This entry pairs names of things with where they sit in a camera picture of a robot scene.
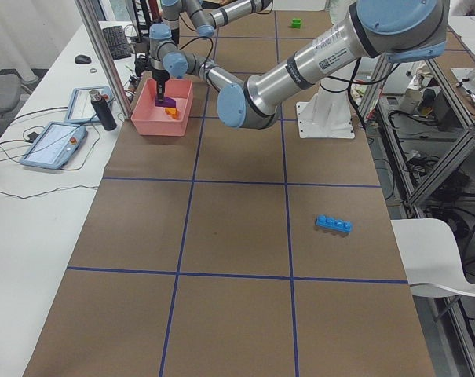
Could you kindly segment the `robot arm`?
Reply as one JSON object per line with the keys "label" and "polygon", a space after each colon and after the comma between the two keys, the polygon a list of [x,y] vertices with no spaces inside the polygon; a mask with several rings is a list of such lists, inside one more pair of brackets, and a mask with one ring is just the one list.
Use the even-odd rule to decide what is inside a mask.
{"label": "robot arm", "polygon": [[344,19],[263,75],[242,81],[211,59],[181,50],[173,40],[186,13],[198,36],[269,6],[234,1],[206,11],[200,1],[162,2],[163,20],[149,29],[155,70],[181,79],[194,75],[218,91],[219,119],[232,128],[262,130],[279,117],[279,106],[302,90],[362,57],[385,55],[392,63],[440,56],[446,46],[448,1],[356,1]]}
{"label": "robot arm", "polygon": [[271,0],[220,1],[216,9],[203,8],[203,1],[161,1],[163,23],[170,29],[175,44],[179,43],[180,18],[185,14],[190,19],[195,33],[212,37],[214,32],[234,20],[261,13],[272,6]]}

